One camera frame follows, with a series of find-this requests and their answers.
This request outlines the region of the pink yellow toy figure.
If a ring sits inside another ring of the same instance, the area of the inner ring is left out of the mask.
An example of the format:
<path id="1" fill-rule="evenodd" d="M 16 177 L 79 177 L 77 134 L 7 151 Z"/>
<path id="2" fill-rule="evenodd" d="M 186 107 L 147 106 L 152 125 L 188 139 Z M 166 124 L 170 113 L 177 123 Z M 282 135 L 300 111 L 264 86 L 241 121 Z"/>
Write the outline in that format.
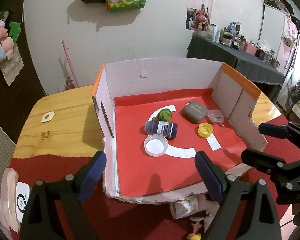
<path id="1" fill-rule="evenodd" d="M 192 225 L 192 232 L 188 234 L 186 237 L 187 240 L 201 240 L 202 236 L 198 233 L 199 229 L 203 226 L 201 221 L 204 220 L 204 217 L 191 217 L 191 225 Z"/>

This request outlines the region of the white jar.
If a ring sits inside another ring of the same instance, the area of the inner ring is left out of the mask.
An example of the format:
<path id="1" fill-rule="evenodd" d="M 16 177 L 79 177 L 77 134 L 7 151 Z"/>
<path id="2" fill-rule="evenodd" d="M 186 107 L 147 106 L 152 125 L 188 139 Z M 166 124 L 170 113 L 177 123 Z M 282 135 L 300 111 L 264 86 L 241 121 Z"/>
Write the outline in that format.
<path id="1" fill-rule="evenodd" d="M 170 211 L 174 219 L 189 217 L 198 212 L 199 204 L 196 196 L 170 203 Z"/>

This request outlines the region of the red knitted cloth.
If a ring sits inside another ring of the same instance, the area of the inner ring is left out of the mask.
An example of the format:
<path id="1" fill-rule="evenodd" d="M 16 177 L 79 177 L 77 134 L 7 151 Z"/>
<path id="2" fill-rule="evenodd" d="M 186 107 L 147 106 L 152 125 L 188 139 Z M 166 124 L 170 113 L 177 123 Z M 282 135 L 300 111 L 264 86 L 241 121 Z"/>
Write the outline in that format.
<path id="1" fill-rule="evenodd" d="M 280 117 L 266 124 L 286 125 L 282 123 Z M 267 146 L 260 152 L 282 158 L 287 164 L 300 160 L 300 142 L 290 142 L 288 139 L 264 136 L 267 140 Z M 33 158 L 13 159 L 11 167 L 18 172 L 21 181 L 33 187 L 39 179 L 51 183 L 62 180 L 68 174 L 76 174 L 90 160 L 91 158 L 42 155 Z M 262 172 L 262 177 L 250 181 L 245 180 L 243 177 L 236 177 L 240 181 L 250 183 L 256 183 L 260 179 L 266 181 L 275 208 L 277 205 L 298 205 L 300 207 L 300 203 L 277 204 L 275 184 L 270 180 L 270 175 L 266 173 Z M 61 202 L 57 200 L 55 204 L 67 239 L 75 239 Z M 149 237 L 153 239 L 179 239 L 177 224 L 168 223 L 163 228 L 160 227 L 160 223 L 164 221 L 168 214 L 165 207 L 152 204 L 129 204 L 107 198 L 99 183 L 96 185 L 90 199 L 82 203 L 82 210 L 99 239 L 148 239 Z"/>

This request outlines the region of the dark cloth covered table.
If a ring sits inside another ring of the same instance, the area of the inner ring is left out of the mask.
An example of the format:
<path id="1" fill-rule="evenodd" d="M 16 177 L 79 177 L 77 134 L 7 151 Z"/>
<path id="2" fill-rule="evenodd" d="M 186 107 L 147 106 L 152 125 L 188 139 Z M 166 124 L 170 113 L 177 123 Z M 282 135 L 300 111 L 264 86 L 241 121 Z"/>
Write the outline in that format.
<path id="1" fill-rule="evenodd" d="M 187 57 L 228 64 L 257 85 L 271 102 L 277 101 L 285 80 L 282 73 L 254 55 L 211 42 L 197 34 L 192 35 Z"/>

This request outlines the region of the small clear plastic box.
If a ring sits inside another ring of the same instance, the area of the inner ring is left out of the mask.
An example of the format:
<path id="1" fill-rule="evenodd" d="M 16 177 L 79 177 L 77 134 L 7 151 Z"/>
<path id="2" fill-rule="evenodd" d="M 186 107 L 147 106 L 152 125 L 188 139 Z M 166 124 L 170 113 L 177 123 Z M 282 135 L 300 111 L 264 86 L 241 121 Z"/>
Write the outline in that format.
<path id="1" fill-rule="evenodd" d="M 208 110 L 207 116 L 213 124 L 224 125 L 224 115 L 220 109 Z"/>

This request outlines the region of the wooden table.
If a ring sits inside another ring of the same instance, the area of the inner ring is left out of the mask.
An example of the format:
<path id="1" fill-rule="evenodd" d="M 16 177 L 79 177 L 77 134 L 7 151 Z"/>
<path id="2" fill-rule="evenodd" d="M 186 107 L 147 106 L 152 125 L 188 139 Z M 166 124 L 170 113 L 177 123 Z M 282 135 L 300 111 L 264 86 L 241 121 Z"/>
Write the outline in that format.
<path id="1" fill-rule="evenodd" d="M 41 98 L 31 110 L 19 135 L 14 158 L 39 155 L 91 157 L 103 149 L 103 135 L 91 97 L 84 86 Z M 41 123 L 45 113 L 56 114 Z"/>

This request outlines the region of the yellow bottle cap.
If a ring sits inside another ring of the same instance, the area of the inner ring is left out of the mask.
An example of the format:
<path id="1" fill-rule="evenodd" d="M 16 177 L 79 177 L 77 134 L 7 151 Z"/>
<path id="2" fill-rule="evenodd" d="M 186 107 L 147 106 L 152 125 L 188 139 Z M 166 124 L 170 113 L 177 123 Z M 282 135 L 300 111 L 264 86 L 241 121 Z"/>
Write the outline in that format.
<path id="1" fill-rule="evenodd" d="M 208 123 L 201 123 L 198 126 L 198 134 L 202 138 L 208 138 L 213 133 L 213 127 Z"/>

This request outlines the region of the small wooden tag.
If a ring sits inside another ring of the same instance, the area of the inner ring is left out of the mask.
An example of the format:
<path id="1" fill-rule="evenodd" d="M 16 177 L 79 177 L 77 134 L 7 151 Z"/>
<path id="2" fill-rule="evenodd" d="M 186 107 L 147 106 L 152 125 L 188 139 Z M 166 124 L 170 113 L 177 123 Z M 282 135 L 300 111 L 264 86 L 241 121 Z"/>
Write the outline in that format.
<path id="1" fill-rule="evenodd" d="M 51 111 L 51 112 L 48 112 L 48 113 L 45 113 L 43 116 L 42 116 L 42 119 L 41 119 L 41 123 L 45 123 L 45 122 L 49 122 L 53 119 L 53 117 L 55 116 L 55 112 L 54 111 Z"/>

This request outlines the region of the grey rounded case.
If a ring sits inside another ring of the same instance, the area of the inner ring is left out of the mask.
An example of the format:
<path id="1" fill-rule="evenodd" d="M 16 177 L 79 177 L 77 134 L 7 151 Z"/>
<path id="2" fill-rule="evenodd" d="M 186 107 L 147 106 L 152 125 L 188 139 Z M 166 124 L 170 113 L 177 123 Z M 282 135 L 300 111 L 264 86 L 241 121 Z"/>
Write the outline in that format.
<path id="1" fill-rule="evenodd" d="M 191 101 L 182 110 L 183 116 L 195 124 L 200 123 L 208 113 L 208 109 L 198 101 Z"/>

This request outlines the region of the clear plastic lid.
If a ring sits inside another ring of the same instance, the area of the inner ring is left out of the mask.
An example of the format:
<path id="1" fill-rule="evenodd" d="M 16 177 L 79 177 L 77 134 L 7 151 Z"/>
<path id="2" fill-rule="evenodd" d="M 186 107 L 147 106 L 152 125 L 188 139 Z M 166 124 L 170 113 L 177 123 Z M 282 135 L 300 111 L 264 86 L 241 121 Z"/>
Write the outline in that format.
<path id="1" fill-rule="evenodd" d="M 161 135 L 149 135 L 143 142 L 145 152 L 151 157 L 160 157 L 168 149 L 168 140 Z"/>

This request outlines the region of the white board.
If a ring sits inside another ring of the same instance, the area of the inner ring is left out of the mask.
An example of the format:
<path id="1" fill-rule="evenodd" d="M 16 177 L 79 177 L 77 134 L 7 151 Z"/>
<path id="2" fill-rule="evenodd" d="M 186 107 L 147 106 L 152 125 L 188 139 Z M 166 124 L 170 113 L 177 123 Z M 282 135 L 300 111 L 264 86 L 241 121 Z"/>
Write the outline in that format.
<path id="1" fill-rule="evenodd" d="M 282 10 L 264 5 L 258 44 L 266 51 L 274 51 L 275 57 L 279 52 L 285 22 L 286 14 Z"/>

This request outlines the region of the red paper liner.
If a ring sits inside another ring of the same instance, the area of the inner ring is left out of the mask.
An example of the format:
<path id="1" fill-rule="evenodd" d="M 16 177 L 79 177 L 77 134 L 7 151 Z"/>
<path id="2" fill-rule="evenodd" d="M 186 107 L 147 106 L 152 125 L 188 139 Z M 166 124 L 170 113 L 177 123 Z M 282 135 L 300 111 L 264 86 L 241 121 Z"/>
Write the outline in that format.
<path id="1" fill-rule="evenodd" d="M 188 102 L 198 101 L 207 109 L 217 109 L 211 97 L 212 89 L 173 90 L 156 94 L 116 97 L 116 152 L 120 193 L 123 197 L 138 197 L 176 190 L 200 182 L 194 158 L 169 155 L 151 157 L 144 149 L 147 137 L 145 122 L 158 109 L 174 105 L 172 122 L 178 125 L 177 134 L 168 142 L 177 148 L 204 151 L 213 163 L 227 171 L 240 164 L 241 153 L 247 148 L 243 139 L 225 120 L 213 125 L 213 135 L 221 148 L 213 151 L 206 139 L 198 135 L 198 125 L 182 115 Z"/>

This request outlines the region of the dark blue bottle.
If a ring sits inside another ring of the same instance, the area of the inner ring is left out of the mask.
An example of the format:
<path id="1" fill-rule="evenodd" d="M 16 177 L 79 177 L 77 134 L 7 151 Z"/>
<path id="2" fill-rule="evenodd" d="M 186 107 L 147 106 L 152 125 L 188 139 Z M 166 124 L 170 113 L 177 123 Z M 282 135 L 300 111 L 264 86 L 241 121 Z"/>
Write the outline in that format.
<path id="1" fill-rule="evenodd" d="M 145 132 L 148 135 L 161 135 L 168 139 L 174 139 L 177 135 L 178 125 L 165 121 L 146 121 Z"/>

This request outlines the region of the white orange cardboard box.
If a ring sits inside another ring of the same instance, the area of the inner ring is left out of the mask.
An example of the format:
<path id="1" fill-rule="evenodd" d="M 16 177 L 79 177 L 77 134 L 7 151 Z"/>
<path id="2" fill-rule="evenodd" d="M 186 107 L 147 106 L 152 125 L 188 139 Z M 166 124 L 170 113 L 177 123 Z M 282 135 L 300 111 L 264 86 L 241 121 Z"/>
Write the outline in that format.
<path id="1" fill-rule="evenodd" d="M 261 94 L 260 90 L 245 76 L 226 63 L 210 60 L 160 57 L 108 63 L 101 67 L 93 87 L 95 111 L 104 135 L 104 152 L 107 164 L 103 177 L 103 188 L 108 197 L 138 204 L 169 203 L 207 191 L 202 180 L 198 183 L 162 193 L 138 197 L 123 197 L 120 193 L 119 171 L 116 152 L 116 97 L 140 94 L 156 94 L 173 90 L 212 89 L 211 97 L 244 140 L 247 148 L 264 150 L 267 140 L 251 120 L 251 114 Z M 156 110 L 151 120 L 161 109 Z M 212 134 L 207 139 L 213 151 L 221 148 Z M 195 157 L 194 148 L 177 148 L 169 144 L 166 155 L 178 158 Z M 242 162 L 225 171 L 236 176 L 247 168 Z"/>

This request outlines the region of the green fuzzy ball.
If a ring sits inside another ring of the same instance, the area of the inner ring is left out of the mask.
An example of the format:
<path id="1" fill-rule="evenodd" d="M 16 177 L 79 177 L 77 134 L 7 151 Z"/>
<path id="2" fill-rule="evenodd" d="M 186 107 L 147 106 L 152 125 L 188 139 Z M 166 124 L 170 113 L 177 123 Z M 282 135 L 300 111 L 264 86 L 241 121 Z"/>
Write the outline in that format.
<path id="1" fill-rule="evenodd" d="M 152 118 L 153 122 L 156 121 L 163 121 L 163 122 L 170 122 L 172 119 L 172 112 L 170 109 L 165 108 L 159 111 L 159 113 Z"/>

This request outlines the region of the pink stick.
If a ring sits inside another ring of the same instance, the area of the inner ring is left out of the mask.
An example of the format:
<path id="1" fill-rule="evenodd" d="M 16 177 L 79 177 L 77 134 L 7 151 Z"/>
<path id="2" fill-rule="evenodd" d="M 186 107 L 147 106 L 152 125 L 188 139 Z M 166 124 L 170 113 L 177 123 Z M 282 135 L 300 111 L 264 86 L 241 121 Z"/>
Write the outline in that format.
<path id="1" fill-rule="evenodd" d="M 69 69 L 70 69 L 70 75 L 69 76 L 73 79 L 73 81 L 75 82 L 75 86 L 78 88 L 78 87 L 80 87 L 79 82 L 78 82 L 78 78 L 76 76 L 74 67 L 73 67 L 71 59 L 70 59 L 69 51 L 68 51 L 68 48 L 67 48 L 64 40 L 62 40 L 62 46 L 63 46 L 63 50 L 64 50 L 64 53 L 65 53 L 66 61 L 68 63 Z"/>

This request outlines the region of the pink rabbit plush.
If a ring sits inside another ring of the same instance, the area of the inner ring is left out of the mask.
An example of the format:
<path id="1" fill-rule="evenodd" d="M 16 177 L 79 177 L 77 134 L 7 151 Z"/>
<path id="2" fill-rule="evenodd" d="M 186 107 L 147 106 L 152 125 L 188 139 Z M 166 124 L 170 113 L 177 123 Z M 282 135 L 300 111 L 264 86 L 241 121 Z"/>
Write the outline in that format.
<path id="1" fill-rule="evenodd" d="M 191 28 L 194 30 L 205 31 L 210 23 L 210 14 L 207 11 L 195 11 Z"/>

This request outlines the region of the pink plush toys on door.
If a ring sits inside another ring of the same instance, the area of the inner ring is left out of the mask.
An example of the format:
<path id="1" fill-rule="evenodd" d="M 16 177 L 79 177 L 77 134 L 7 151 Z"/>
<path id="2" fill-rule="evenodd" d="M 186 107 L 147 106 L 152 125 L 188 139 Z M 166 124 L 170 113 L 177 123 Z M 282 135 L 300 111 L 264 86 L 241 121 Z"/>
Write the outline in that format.
<path id="1" fill-rule="evenodd" d="M 12 58 L 14 46 L 21 33 L 21 24 L 18 22 L 11 22 L 9 28 L 6 29 L 5 21 L 0 20 L 0 64 Z"/>

